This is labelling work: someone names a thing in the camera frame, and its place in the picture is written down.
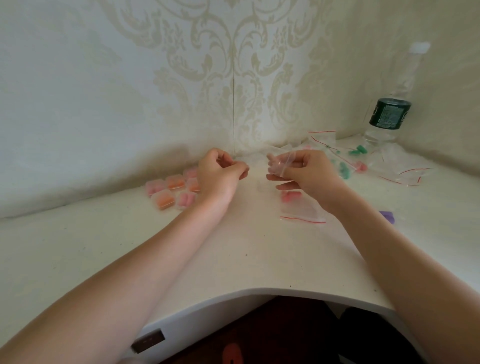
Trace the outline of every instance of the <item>water bottle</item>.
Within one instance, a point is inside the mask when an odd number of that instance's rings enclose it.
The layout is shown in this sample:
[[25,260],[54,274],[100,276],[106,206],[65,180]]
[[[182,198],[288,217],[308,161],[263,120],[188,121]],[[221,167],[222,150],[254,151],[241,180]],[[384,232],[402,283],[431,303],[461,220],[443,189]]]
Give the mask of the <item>water bottle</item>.
[[412,105],[406,99],[415,83],[415,74],[429,48],[429,42],[415,42],[410,46],[394,90],[388,97],[377,101],[369,126],[363,135],[367,144],[381,146],[395,141],[398,129]]

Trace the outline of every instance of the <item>white desk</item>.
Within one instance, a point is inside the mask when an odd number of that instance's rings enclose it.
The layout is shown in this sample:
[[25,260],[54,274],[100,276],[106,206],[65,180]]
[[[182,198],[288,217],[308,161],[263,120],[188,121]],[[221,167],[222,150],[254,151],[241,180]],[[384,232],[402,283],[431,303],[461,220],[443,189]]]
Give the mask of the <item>white desk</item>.
[[[151,316],[160,320],[251,293],[296,295],[379,313],[392,309],[338,221],[282,221],[265,167],[240,182],[227,215]],[[480,291],[480,181],[440,167],[419,187],[368,175],[348,183],[433,258]],[[170,222],[143,187],[92,198],[0,224],[0,345],[68,290]]]

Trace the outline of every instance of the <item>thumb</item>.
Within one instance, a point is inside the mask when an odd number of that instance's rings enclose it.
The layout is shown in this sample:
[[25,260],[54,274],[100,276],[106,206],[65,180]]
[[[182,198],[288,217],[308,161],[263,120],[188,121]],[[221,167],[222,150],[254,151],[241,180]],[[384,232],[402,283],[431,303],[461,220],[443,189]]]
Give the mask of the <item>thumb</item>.
[[285,167],[282,173],[282,178],[285,178],[286,180],[292,180],[295,182],[299,182],[299,179],[301,177],[301,171],[302,168],[296,168],[296,167]]
[[245,162],[236,162],[225,169],[239,178],[244,172],[248,171],[250,167]]

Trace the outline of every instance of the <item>dark green label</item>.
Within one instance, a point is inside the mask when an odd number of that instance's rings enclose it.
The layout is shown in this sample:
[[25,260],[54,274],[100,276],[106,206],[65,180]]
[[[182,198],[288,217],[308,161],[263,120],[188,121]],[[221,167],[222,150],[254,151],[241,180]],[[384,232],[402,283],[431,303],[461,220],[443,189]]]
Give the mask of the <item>dark green label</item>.
[[370,125],[382,129],[399,129],[412,104],[394,98],[381,98],[373,111]]

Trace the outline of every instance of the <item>person's right hand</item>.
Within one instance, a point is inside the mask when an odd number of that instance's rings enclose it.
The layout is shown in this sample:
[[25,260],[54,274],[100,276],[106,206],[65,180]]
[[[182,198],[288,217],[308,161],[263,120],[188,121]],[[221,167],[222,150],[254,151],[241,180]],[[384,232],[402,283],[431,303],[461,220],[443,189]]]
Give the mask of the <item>person's right hand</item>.
[[[277,157],[269,156],[268,164],[272,166],[278,161],[284,162],[287,156],[288,153]],[[294,161],[283,172],[283,178],[267,174],[267,179],[290,181],[280,184],[276,188],[282,191],[301,188],[328,212],[345,189],[348,189],[326,154],[319,150],[296,151]]]

